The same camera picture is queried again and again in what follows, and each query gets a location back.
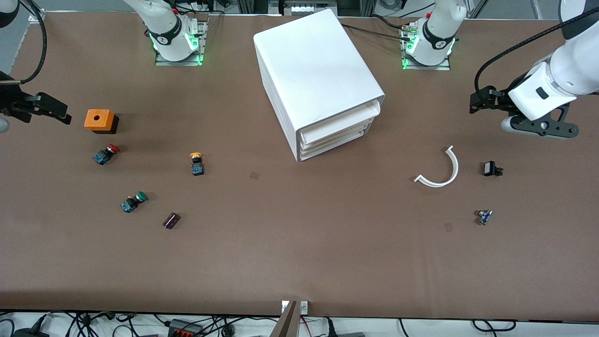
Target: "mounting plate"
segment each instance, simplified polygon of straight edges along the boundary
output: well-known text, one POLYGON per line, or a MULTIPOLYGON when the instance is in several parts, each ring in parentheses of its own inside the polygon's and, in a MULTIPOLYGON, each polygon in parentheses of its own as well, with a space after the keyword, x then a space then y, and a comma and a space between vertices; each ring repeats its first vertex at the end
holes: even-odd
MULTIPOLYGON (((41 16, 42 20, 44 20, 46 18, 46 13, 48 13, 48 12, 45 9, 40 8, 40 16, 41 16)), ((29 18, 27 19, 27 21, 29 23, 37 23, 37 24, 40 23, 37 19, 37 16, 34 16, 34 15, 29 15, 29 18)))
MULTIPOLYGON (((281 314, 285 312, 285 309, 287 308, 288 304, 289 301, 281 301, 281 314)), ((301 301, 299 303, 299 314, 302 316, 308 315, 308 301, 301 301)))
POLYGON ((156 52, 156 59, 154 65, 166 65, 175 67, 195 67, 204 63, 204 52, 206 49, 206 33, 208 32, 208 21, 198 22, 198 50, 191 53, 187 58, 173 62, 164 59, 158 52, 156 52))
POLYGON ((407 37, 411 41, 400 41, 401 42, 401 68, 402 69, 414 69, 414 70, 451 70, 449 63, 449 56, 447 56, 443 62, 438 65, 424 65, 418 63, 410 54, 406 53, 406 49, 412 47, 414 39, 417 37, 416 22, 410 22, 408 25, 409 30, 405 31, 400 29, 400 36, 407 37))

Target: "white plastic drawer unit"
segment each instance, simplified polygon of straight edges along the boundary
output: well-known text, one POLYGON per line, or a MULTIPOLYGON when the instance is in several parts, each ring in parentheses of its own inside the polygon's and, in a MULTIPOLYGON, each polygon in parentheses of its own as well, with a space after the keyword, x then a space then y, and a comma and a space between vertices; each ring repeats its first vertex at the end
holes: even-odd
POLYGON ((297 161, 363 136, 385 93, 331 10, 254 35, 262 84, 297 161))

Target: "cable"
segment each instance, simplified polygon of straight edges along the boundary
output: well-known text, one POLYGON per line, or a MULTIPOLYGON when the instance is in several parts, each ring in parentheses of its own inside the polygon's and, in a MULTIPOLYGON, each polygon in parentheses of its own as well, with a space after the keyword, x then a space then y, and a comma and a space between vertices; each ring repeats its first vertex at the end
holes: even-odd
POLYGON ((35 14, 35 17, 38 19, 38 21, 40 23, 41 39, 42 39, 40 61, 38 63, 37 68, 34 70, 33 74, 31 74, 26 79, 24 79, 24 80, 17 80, 17 81, 14 81, 14 80, 0 81, 0 85, 15 85, 15 84, 18 85, 18 84, 25 84, 27 82, 31 82, 40 73, 41 67, 44 65, 44 61, 46 60, 46 50, 47 50, 47 47, 48 47, 48 36, 46 34, 46 26, 44 25, 44 21, 41 18, 40 11, 32 3, 32 0, 25 0, 25 1, 27 1, 27 3, 29 4, 29 6, 31 7, 31 10, 34 12, 32 14, 35 14))
POLYGON ((333 320, 330 317, 325 317, 329 322, 329 337, 337 337, 337 332, 335 331, 335 325, 333 324, 333 320))
POLYGON ((118 330, 120 327, 125 327, 125 328, 129 329, 131 331, 131 337, 135 336, 133 334, 133 330, 131 330, 131 328, 128 325, 121 324, 121 325, 119 325, 119 326, 117 326, 117 327, 114 328, 114 330, 113 330, 113 337, 114 337, 114 334, 116 333, 116 330, 118 330))
POLYGON ((12 337, 14 335, 14 321, 11 320, 10 318, 3 318, 0 320, 0 323, 2 322, 9 322, 10 323, 10 335, 8 337, 12 337))
POLYGON ((170 321, 163 321, 163 320, 161 320, 161 319, 160 319, 160 317, 158 317, 158 315, 156 315, 156 314, 152 314, 152 315, 153 315, 154 317, 156 317, 156 319, 157 319, 158 321, 160 321, 160 323, 164 324, 164 326, 168 327, 168 326, 170 326, 170 325, 171 325, 171 322, 170 322, 170 321))
POLYGON ((432 4, 426 5, 426 6, 424 6, 424 7, 420 8, 420 9, 418 9, 418 10, 411 11, 411 12, 409 12, 409 13, 406 13, 406 14, 400 15, 400 16, 398 16, 397 18, 400 18, 400 17, 406 17, 406 16, 408 16, 408 15, 410 15, 410 14, 414 14, 414 13, 416 13, 416 12, 423 11, 423 10, 427 9, 428 7, 430 7, 430 6, 433 6, 434 4, 435 4, 435 3, 433 2, 432 4))
POLYGON ((489 323, 489 321, 487 321, 487 320, 483 320, 483 319, 475 319, 475 320, 472 320, 472 324, 474 325, 474 328, 475 328, 476 330, 478 330, 478 331, 480 331, 480 332, 484 332, 484 333, 487 333, 487 332, 492 332, 492 333, 493 333, 493 337, 497 337, 497 332, 508 332, 508 331, 512 331, 513 329, 515 329, 515 328, 516 328, 516 321, 510 321, 510 322, 512 322, 512 324, 513 324, 513 325, 512 325, 512 326, 510 326, 510 327, 507 327, 507 328, 505 328, 505 329, 495 329, 495 328, 494 328, 494 327, 493 327, 493 326, 492 326, 492 325, 489 323), (485 324, 486 324, 486 325, 487 325, 489 328, 488 328, 488 329, 483 329, 483 328, 480 328, 478 325, 476 325, 476 321, 482 321, 482 322, 485 322, 485 324))
POLYGON ((388 25, 389 27, 395 28, 395 29, 401 29, 401 26, 397 26, 394 25, 393 23, 387 21, 386 18, 378 15, 378 14, 372 14, 370 17, 376 17, 377 19, 380 19, 382 22, 384 22, 386 25, 388 25))
MULTIPOLYGON (((408 16, 408 15, 410 15, 410 14, 414 14, 414 13, 416 13, 416 12, 423 11, 423 10, 427 9, 428 7, 430 7, 430 6, 433 6, 434 4, 435 4, 435 3, 433 2, 432 4, 426 5, 426 6, 424 6, 424 7, 420 8, 420 9, 417 9, 417 10, 415 10, 415 11, 411 11, 411 12, 409 12, 409 13, 406 13, 406 14, 403 14, 403 15, 400 15, 400 16, 396 16, 396 18, 398 18, 398 19, 399 19, 400 17, 406 17, 406 16, 408 16)), ((391 14, 387 14, 387 15, 385 15, 385 16, 386 16, 386 17, 390 17, 391 15, 393 15, 393 14, 395 14, 395 13, 399 12, 399 11, 400 11, 400 10, 394 11, 393 13, 391 13, 391 14)))
POLYGON ((34 323, 34 325, 31 327, 31 331, 34 333, 34 335, 37 335, 38 332, 40 332, 41 330, 41 325, 44 322, 44 318, 48 316, 48 314, 44 314, 42 317, 38 318, 38 320, 34 323))
POLYGON ((364 28, 359 28, 359 27, 354 27, 354 26, 346 25, 345 23, 342 23, 341 26, 344 26, 345 28, 349 28, 349 29, 355 29, 355 30, 361 31, 361 32, 366 32, 366 33, 369 33, 369 34, 374 34, 374 35, 379 35, 379 36, 389 37, 389 38, 396 38, 396 39, 401 40, 401 41, 410 41, 410 39, 407 38, 407 37, 399 37, 399 36, 396 36, 396 35, 389 35, 389 34, 380 33, 380 32, 373 32, 373 31, 369 31, 369 30, 364 29, 364 28))
POLYGON ((408 333, 406 332, 406 328, 404 327, 404 322, 403 322, 403 320, 402 320, 401 318, 400 318, 400 326, 401 326, 401 331, 404 333, 404 335, 405 335, 406 337, 410 337, 410 336, 408 335, 408 333))
POLYGON ((244 319, 246 319, 246 318, 245 318, 245 317, 241 317, 241 318, 238 318, 238 319, 236 319, 236 320, 234 320, 234 321, 228 322, 228 323, 226 323, 226 324, 224 324, 223 326, 220 326, 220 327, 219 327, 219 326, 216 326, 216 324, 218 323, 218 320, 217 320, 217 321, 216 321, 216 322, 214 322, 213 324, 211 324, 211 325, 209 325, 209 326, 207 326, 207 327, 206 327, 206 329, 208 329, 208 328, 209 328, 209 327, 211 327, 211 326, 216 326, 216 328, 215 328, 215 329, 212 329, 212 330, 210 330, 210 331, 208 331, 208 332, 206 332, 206 333, 203 333, 203 332, 202 332, 202 335, 203 335, 203 336, 208 336, 209 334, 211 334, 211 333, 213 333, 213 332, 217 332, 218 330, 220 330, 220 329, 224 328, 225 326, 230 326, 230 325, 232 325, 233 323, 235 323, 235 322, 239 322, 239 321, 241 321, 241 320, 244 320, 244 319))
POLYGON ((308 336, 312 337, 312 333, 310 332, 310 327, 308 327, 308 322, 305 321, 304 317, 302 317, 301 320, 304 322, 305 329, 308 331, 308 336))
POLYGON ((214 26, 219 21, 220 17, 225 15, 225 12, 223 12, 223 11, 215 11, 215 12, 220 12, 220 14, 217 15, 216 20, 214 20, 214 22, 210 26, 208 26, 208 29, 206 30, 206 34, 208 32, 210 32, 210 30, 212 29, 212 26, 214 26))
POLYGON ((129 326, 131 327, 131 332, 135 335, 135 337, 140 337, 139 333, 135 331, 135 328, 133 327, 133 323, 131 322, 131 320, 129 320, 129 326))
POLYGON ((71 328, 75 325, 75 321, 77 321, 77 317, 73 316, 73 320, 71 321, 71 325, 69 325, 69 329, 66 331, 65 337, 71 336, 71 328))
POLYGON ((198 13, 221 13, 224 14, 224 11, 220 11, 220 10, 213 10, 213 11, 196 11, 193 8, 187 8, 187 7, 181 7, 179 5, 175 5, 177 11, 180 14, 187 14, 187 13, 193 13, 193 14, 198 14, 198 13))
POLYGON ((570 20, 564 21, 562 23, 559 23, 551 28, 547 28, 544 31, 542 31, 541 33, 538 33, 536 35, 533 35, 529 38, 527 38, 526 40, 515 44, 514 46, 504 50, 503 52, 499 53, 497 56, 495 56, 494 58, 488 60, 485 64, 483 64, 480 69, 477 71, 476 76, 474 76, 474 89, 476 90, 476 95, 479 97, 479 100, 483 103, 483 105, 487 108, 493 108, 493 105, 488 103, 480 94, 480 88, 479 88, 479 79, 480 79, 480 75, 483 73, 483 71, 490 66, 493 62, 499 60, 500 58, 502 58, 503 56, 506 56, 507 54, 513 52, 514 50, 522 47, 522 46, 526 46, 527 44, 529 44, 530 42, 533 42, 541 37, 544 37, 545 35, 551 33, 551 32, 555 32, 558 29, 561 29, 562 27, 565 27, 567 25, 570 25, 571 23, 574 23, 580 19, 584 19, 589 15, 595 14, 599 11, 599 7, 595 7, 591 10, 588 10, 578 16, 573 17, 570 20))
POLYGON ((127 321, 131 321, 133 319, 133 317, 135 317, 135 314, 120 314, 116 317, 116 320, 124 323, 127 321))
POLYGON ((273 322, 278 322, 279 320, 276 320, 274 318, 270 318, 270 317, 246 317, 249 318, 251 320, 255 320, 255 321, 261 321, 261 320, 269 320, 269 321, 273 321, 273 322))
POLYGON ((23 3, 23 1, 19 0, 19 3, 20 3, 20 4, 21 4, 23 7, 25 7, 25 9, 26 9, 26 10, 29 12, 29 14, 31 14, 31 15, 33 15, 33 16, 35 16, 34 12, 32 12, 32 11, 29 9, 29 7, 27 7, 27 6, 26 6, 26 5, 23 3))

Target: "black cable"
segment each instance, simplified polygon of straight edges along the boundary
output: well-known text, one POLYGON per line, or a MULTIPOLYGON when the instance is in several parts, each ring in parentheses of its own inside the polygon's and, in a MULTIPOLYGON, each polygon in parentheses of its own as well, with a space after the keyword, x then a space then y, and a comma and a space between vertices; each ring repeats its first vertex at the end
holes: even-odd
POLYGON ((137 331, 135 331, 135 328, 133 327, 133 322, 131 322, 131 320, 129 320, 129 327, 131 327, 131 332, 133 333, 133 335, 135 335, 135 337, 140 337, 137 331))
POLYGON ((113 330, 113 337, 114 337, 114 334, 116 333, 116 330, 118 330, 120 327, 125 327, 125 328, 129 329, 131 331, 131 337, 135 336, 133 334, 133 330, 131 330, 131 328, 128 325, 121 324, 121 325, 119 325, 119 326, 117 326, 117 327, 114 328, 114 330, 113 330))
POLYGON ((401 318, 400 318, 400 326, 401 326, 401 331, 404 333, 404 335, 405 335, 406 337, 410 337, 410 336, 408 335, 408 333, 406 332, 406 328, 404 327, 404 321, 403 321, 401 318))
POLYGON ((75 318, 74 315, 71 315, 71 313, 63 311, 63 310, 51 310, 50 313, 51 314, 65 314, 65 315, 67 315, 67 316, 69 316, 71 318, 75 318))
POLYGON ((512 326, 510 326, 510 327, 506 327, 505 329, 496 329, 496 328, 494 328, 494 327, 493 327, 493 326, 492 326, 492 325, 489 323, 489 321, 487 321, 487 320, 483 320, 483 319, 475 319, 475 320, 472 320, 472 325, 474 326, 474 328, 475 328, 476 330, 478 330, 478 331, 480 331, 480 332, 484 332, 484 333, 487 333, 487 332, 492 332, 492 333, 493 333, 493 337, 497 337, 497 332, 508 332, 508 331, 512 331, 513 329, 515 329, 515 328, 516 328, 516 321, 509 321, 509 322, 511 322, 511 323, 512 323, 512 326), (488 328, 488 329, 483 329, 483 328, 479 327, 478 325, 476 325, 476 321, 482 321, 482 322, 485 322, 485 324, 486 324, 486 325, 487 325, 489 328, 488 328))
POLYGON ((81 322, 79 322, 79 314, 75 315, 77 317, 77 320, 75 321, 77 323, 77 328, 79 329, 79 333, 77 334, 77 337, 79 336, 83 336, 85 337, 85 333, 83 333, 83 328, 81 327, 81 322))
POLYGON ((11 320, 10 318, 3 318, 0 320, 0 323, 2 322, 9 322, 10 326, 11 326, 11 330, 10 330, 10 335, 9 337, 12 337, 14 335, 14 321, 11 320))
POLYGON ((77 317, 72 316, 72 321, 71 321, 71 325, 69 325, 69 329, 66 331, 65 337, 70 337, 71 336, 71 328, 73 327, 73 325, 75 325, 75 321, 77 321, 77 317))
POLYGON ((163 320, 161 320, 161 319, 160 319, 160 317, 158 317, 158 315, 156 315, 156 314, 152 314, 152 315, 153 315, 153 316, 154 316, 154 317, 155 317, 155 318, 156 318, 158 321, 160 321, 160 323, 164 324, 164 326, 167 326, 167 327, 168 327, 168 326, 170 326, 170 325, 171 325, 171 322, 170 322, 170 321, 163 321, 163 320))
POLYGON ((335 325, 333 324, 333 320, 330 317, 325 317, 329 322, 329 337, 337 337, 337 332, 335 331, 335 325))
POLYGON ((369 31, 369 30, 364 29, 364 28, 358 28, 358 27, 346 25, 345 23, 342 23, 341 26, 344 26, 345 28, 349 28, 349 29, 355 29, 355 30, 361 31, 361 32, 366 32, 366 33, 369 33, 369 34, 374 34, 374 35, 382 36, 382 37, 396 38, 396 39, 401 40, 401 41, 410 41, 410 39, 407 38, 407 37, 399 37, 399 36, 396 36, 396 35, 389 35, 389 34, 380 33, 380 32, 373 32, 373 31, 369 31))
POLYGON ((119 322, 121 322, 121 323, 124 323, 124 322, 127 322, 127 321, 131 321, 131 319, 133 317, 135 317, 135 314, 120 314, 120 315, 118 315, 116 317, 116 320, 119 321, 119 322))
POLYGON ((26 6, 26 5, 23 3, 23 1, 19 0, 19 3, 21 4, 21 6, 23 6, 23 7, 24 7, 24 8, 25 8, 25 9, 26 9, 28 12, 29 12, 29 14, 31 14, 31 15, 33 15, 33 16, 35 16, 34 12, 32 12, 32 11, 29 9, 29 7, 27 7, 27 6, 26 6))
POLYGON ((44 314, 42 317, 38 318, 38 320, 31 327, 31 331, 33 331, 34 335, 36 335, 38 332, 40 332, 41 325, 43 324, 44 318, 46 318, 46 316, 48 316, 48 314, 44 314))
MULTIPOLYGON (((270 320, 273 322, 278 322, 279 320, 275 320, 274 318, 270 318, 270 317, 246 317, 249 318, 251 320, 255 320, 255 321, 261 321, 261 320, 270 320)), ((314 320, 306 320, 306 322, 310 323, 310 322, 318 322, 318 321, 314 321, 314 320)))
POLYGON ((224 14, 225 13, 224 11, 220 11, 220 10, 214 10, 214 11, 196 11, 193 8, 182 7, 182 6, 179 6, 179 5, 175 5, 175 8, 181 14, 187 14, 187 13, 193 13, 193 14, 198 14, 198 13, 222 13, 222 14, 224 14))
POLYGON ((559 24, 557 24, 557 25, 555 25, 555 26, 553 26, 553 27, 551 27, 551 28, 547 28, 547 29, 545 29, 544 31, 542 31, 541 33, 538 33, 538 34, 536 34, 536 35, 533 35, 533 36, 531 36, 531 37, 527 38, 526 40, 524 40, 524 41, 522 41, 522 42, 520 42, 520 43, 518 43, 518 44, 515 44, 514 46, 512 46, 512 47, 510 47, 510 48, 508 48, 508 49, 506 49, 506 50, 504 50, 504 51, 503 51, 503 52, 501 52, 501 53, 499 53, 499 54, 498 54, 497 56, 495 56, 494 58, 492 58, 492 59, 488 60, 488 61, 487 61, 485 64, 483 64, 483 65, 480 67, 480 69, 479 69, 479 70, 477 71, 477 73, 476 73, 476 76, 474 76, 474 89, 476 90, 476 92, 475 92, 475 93, 476 93, 476 95, 479 97, 479 100, 480 100, 480 101, 483 103, 483 105, 484 105, 485 107, 487 107, 487 108, 493 108, 493 105, 492 105, 492 104, 490 104, 490 103, 488 103, 488 102, 487 102, 487 101, 486 101, 486 100, 485 100, 485 99, 482 97, 482 95, 480 94, 480 88, 479 88, 479 79, 480 79, 480 75, 481 75, 481 74, 483 73, 483 71, 484 71, 484 70, 485 70, 485 69, 486 69, 488 66, 490 66, 490 65, 491 65, 493 62, 495 62, 495 61, 499 60, 499 59, 500 59, 500 58, 502 58, 503 56, 506 56, 507 54, 509 54, 509 53, 513 52, 514 50, 516 50, 516 49, 518 49, 518 48, 520 48, 520 47, 522 47, 522 46, 526 46, 527 44, 529 44, 530 42, 533 42, 534 40, 537 40, 537 39, 539 39, 539 38, 541 38, 541 37, 544 37, 545 35, 547 35, 547 34, 549 34, 549 33, 555 32, 556 30, 558 30, 558 29, 561 29, 561 28, 563 28, 563 27, 565 27, 565 26, 567 26, 567 25, 570 25, 570 24, 572 24, 572 23, 574 23, 574 22, 576 22, 576 21, 578 21, 578 20, 580 20, 580 19, 584 19, 584 18, 586 18, 586 17, 587 17, 587 16, 589 16, 589 15, 592 15, 592 14, 595 14, 595 13, 597 13, 598 11, 599 11, 599 7, 595 7, 595 8, 593 8, 593 9, 591 9, 591 10, 588 10, 588 11, 586 11, 586 12, 584 12, 584 13, 582 13, 582 14, 578 15, 578 16, 575 16, 575 17, 573 17, 573 18, 572 18, 572 19, 570 19, 570 20, 567 20, 567 21, 564 21, 564 22, 562 22, 562 23, 559 23, 559 24))
POLYGON ((416 12, 423 11, 423 10, 427 9, 428 7, 430 7, 430 6, 433 6, 434 4, 435 4, 435 3, 433 2, 432 4, 430 4, 430 5, 427 5, 427 6, 424 6, 424 7, 420 8, 420 9, 417 9, 417 10, 415 10, 415 11, 411 11, 411 12, 409 12, 409 13, 406 13, 406 14, 403 14, 403 15, 400 15, 400 16, 397 16, 397 18, 399 19, 400 17, 406 17, 406 16, 408 16, 408 15, 410 15, 410 14, 414 14, 414 13, 416 13, 416 12))
MULTIPOLYGON (((32 14, 35 14, 35 17, 38 19, 38 21, 40 23, 42 45, 41 45, 40 61, 38 63, 37 68, 34 70, 33 74, 31 74, 29 77, 27 77, 24 80, 20 80, 19 81, 20 84, 25 84, 27 82, 31 82, 40 73, 41 67, 44 65, 44 61, 46 60, 46 50, 48 47, 48 36, 46 34, 46 26, 44 25, 44 21, 41 18, 40 11, 32 3, 32 0, 25 0, 25 1, 27 1, 29 6, 31 7, 31 10, 33 11, 32 14)), ((10 84, 14 84, 14 82, 13 81, 0 81, 0 85, 10 85, 10 84)))
POLYGON ((384 17, 382 17, 382 16, 380 16, 378 14, 372 14, 370 17, 375 17, 377 19, 380 19, 382 22, 384 22, 389 27, 392 27, 392 28, 395 28, 395 29, 401 29, 401 26, 394 25, 393 23, 387 21, 386 18, 384 18, 384 17))
MULTIPOLYGON (((236 319, 236 320, 230 321, 230 322, 228 322, 228 323, 224 324, 223 326, 216 327, 215 329, 212 329, 212 330, 210 330, 210 331, 208 331, 208 332, 205 332, 205 333, 204 333, 204 332, 200 332, 200 333, 202 334, 202 336, 208 336, 208 335, 210 335, 211 333, 217 332, 218 330, 220 330, 220 329, 223 329, 223 328, 224 328, 224 327, 226 327, 226 326, 230 326, 230 325, 232 325, 232 324, 233 324, 233 323, 235 323, 235 322, 239 322, 239 321, 241 321, 241 320, 245 320, 246 318, 247 318, 247 317, 241 317, 241 318, 238 318, 238 319, 236 319)), ((199 333, 196 333, 196 334, 192 335, 191 337, 196 337, 196 336, 199 336, 199 333)))

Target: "white bracket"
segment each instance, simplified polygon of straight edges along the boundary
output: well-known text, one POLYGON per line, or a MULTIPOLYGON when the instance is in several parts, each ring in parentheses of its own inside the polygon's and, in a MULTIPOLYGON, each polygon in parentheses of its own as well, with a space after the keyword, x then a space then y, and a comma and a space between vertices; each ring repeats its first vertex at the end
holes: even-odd
MULTIPOLYGON (((289 301, 281 301, 281 314, 285 312, 288 305, 289 301)), ((301 301, 299 303, 299 314, 302 316, 308 315, 308 301, 301 301)))
POLYGON ((451 149, 453 149, 453 145, 449 146, 449 149, 447 149, 445 151, 445 153, 449 156, 449 158, 451 159, 451 162, 453 163, 453 173, 451 175, 451 178, 449 178, 448 181, 446 181, 446 182, 431 182, 427 178, 423 177, 422 174, 420 174, 418 177, 416 177, 416 179, 414 179, 414 182, 420 181, 421 183, 423 183, 424 185, 429 186, 429 187, 443 187, 443 186, 451 183, 458 176, 458 158, 455 156, 455 153, 453 153, 453 151, 451 151, 451 149))
MULTIPOLYGON (((41 19, 44 20, 44 18, 46 17, 46 10, 41 8, 40 9, 40 16, 41 19)), ((29 15, 29 18, 27 19, 27 21, 29 21, 29 23, 37 23, 39 24, 40 22, 38 21, 37 17, 33 16, 33 15, 29 15)))

